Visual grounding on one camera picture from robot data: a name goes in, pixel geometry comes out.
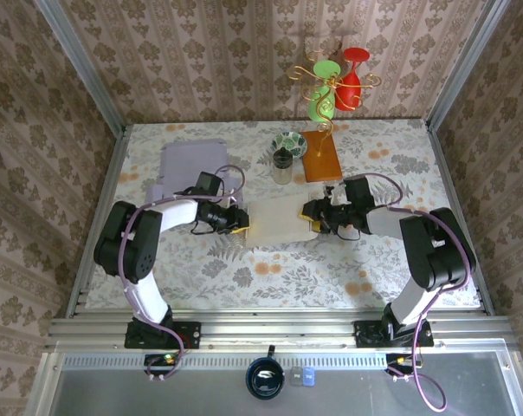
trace metal frame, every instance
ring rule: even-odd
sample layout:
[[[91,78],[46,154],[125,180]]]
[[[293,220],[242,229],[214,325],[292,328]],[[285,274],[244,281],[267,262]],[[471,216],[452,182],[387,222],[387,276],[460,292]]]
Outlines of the metal frame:
[[[47,353],[42,356],[26,414],[48,415],[55,397],[59,373],[66,357],[97,354],[112,360],[113,369],[128,369],[117,360],[144,350],[123,348],[126,322],[131,311],[98,314],[89,310],[74,319],[53,320],[47,341]],[[356,357],[368,353],[407,353],[408,348],[356,348],[352,336],[352,321],[378,319],[374,311],[359,312],[343,309],[321,311],[190,311],[176,310],[178,320],[203,323],[202,345],[187,357],[251,358],[253,353],[267,352],[267,345],[277,346],[285,357],[329,356]],[[523,414],[523,362],[517,350],[510,323],[503,316],[485,316],[482,312],[432,312],[429,321],[436,345],[423,348],[423,354],[456,354],[495,352],[502,368],[504,382],[517,414]]]
[[[112,159],[107,168],[104,185],[102,186],[100,198],[96,205],[96,212],[94,213],[94,219],[90,226],[85,249],[82,253],[81,263],[77,270],[73,291],[69,298],[68,307],[65,313],[66,318],[71,318],[73,316],[81,291],[88,286],[90,277],[94,273],[94,246],[96,245],[96,241],[98,241],[103,224],[106,222],[107,216],[112,208],[113,195],[115,195],[118,177],[121,172],[121,167],[123,166],[123,161],[125,160],[126,148],[129,144],[131,133],[132,126],[129,126],[126,128],[125,132],[121,134],[121,138],[115,142]]]
[[[465,42],[462,52],[456,59],[455,65],[427,117],[433,131],[438,130],[450,107],[454,104],[455,98],[462,90],[463,84],[468,79],[509,4],[510,0],[487,0],[483,6],[474,29]]]
[[[463,216],[462,206],[460,205],[460,200],[455,191],[454,182],[452,181],[452,176],[450,175],[450,170],[448,164],[446,163],[446,158],[444,157],[444,152],[442,151],[441,144],[436,135],[436,130],[433,127],[428,127],[429,140],[431,146],[433,147],[433,152],[435,153],[436,163],[438,164],[438,170],[441,173],[442,182],[444,183],[444,188],[446,189],[446,195],[449,198],[450,208],[455,215],[455,218],[462,228],[462,232],[465,234],[466,239],[471,246],[471,250],[475,252],[475,247],[471,241],[471,236],[469,235],[468,224],[466,219]],[[485,308],[485,311],[489,315],[495,315],[493,302],[488,293],[487,284],[485,283],[485,278],[483,276],[481,266],[477,262],[477,267],[475,268],[475,273],[473,274],[474,282],[481,296],[481,301]]]
[[[113,135],[120,137],[125,128],[123,117],[115,107],[111,95],[94,68],[60,2],[58,0],[36,0],[36,5],[104,116],[104,121],[111,128]]]

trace blue mug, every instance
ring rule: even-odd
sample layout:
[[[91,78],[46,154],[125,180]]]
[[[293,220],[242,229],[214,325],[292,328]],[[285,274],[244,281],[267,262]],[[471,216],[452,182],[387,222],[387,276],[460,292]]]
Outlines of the blue mug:
[[[269,346],[268,356],[258,358],[246,370],[246,387],[260,400],[273,399],[285,385],[285,372],[273,354],[275,345]]]

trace wall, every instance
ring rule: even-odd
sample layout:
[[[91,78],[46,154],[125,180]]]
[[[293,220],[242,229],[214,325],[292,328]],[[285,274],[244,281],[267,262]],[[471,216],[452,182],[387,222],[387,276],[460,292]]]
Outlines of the wall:
[[[523,355],[523,1],[513,0],[439,128],[494,305]]]
[[[354,114],[424,117],[483,1],[63,0],[126,123],[307,117],[285,71],[362,46],[383,76]]]
[[[0,415],[23,413],[112,147],[32,1],[0,1]]]

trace floral tablecloth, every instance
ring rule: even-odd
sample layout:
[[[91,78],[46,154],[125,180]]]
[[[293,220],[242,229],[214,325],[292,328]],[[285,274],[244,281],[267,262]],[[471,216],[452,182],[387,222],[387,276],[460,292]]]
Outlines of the floral tablecloth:
[[[142,205],[146,189],[158,176],[161,147],[201,139],[227,141],[230,162],[246,172],[245,203],[303,192],[321,197],[324,184],[306,184],[299,161],[289,185],[276,185],[271,176],[271,139],[283,131],[315,128],[309,121],[135,125],[113,201]],[[333,137],[345,177],[380,172],[404,189],[402,206],[449,206],[421,120],[338,121]],[[383,180],[370,179],[370,184],[379,203],[395,195]],[[318,236],[306,243],[249,250],[243,248],[241,236],[198,237],[190,228],[167,231],[158,247],[154,276],[173,308],[382,308],[410,278],[403,243],[389,237],[362,235],[357,242],[345,242]],[[345,237],[356,236],[354,230],[345,231]],[[470,283],[465,290],[443,296],[436,306],[479,305]],[[119,279],[96,267],[87,307],[127,306]]]

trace green bowl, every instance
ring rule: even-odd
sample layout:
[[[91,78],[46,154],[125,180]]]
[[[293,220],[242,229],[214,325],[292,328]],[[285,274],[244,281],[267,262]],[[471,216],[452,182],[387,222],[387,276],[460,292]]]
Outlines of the green bowl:
[[[274,153],[281,147],[284,147],[292,153],[294,159],[299,159],[304,156],[307,151],[307,141],[300,133],[279,133],[271,141],[271,152]]]

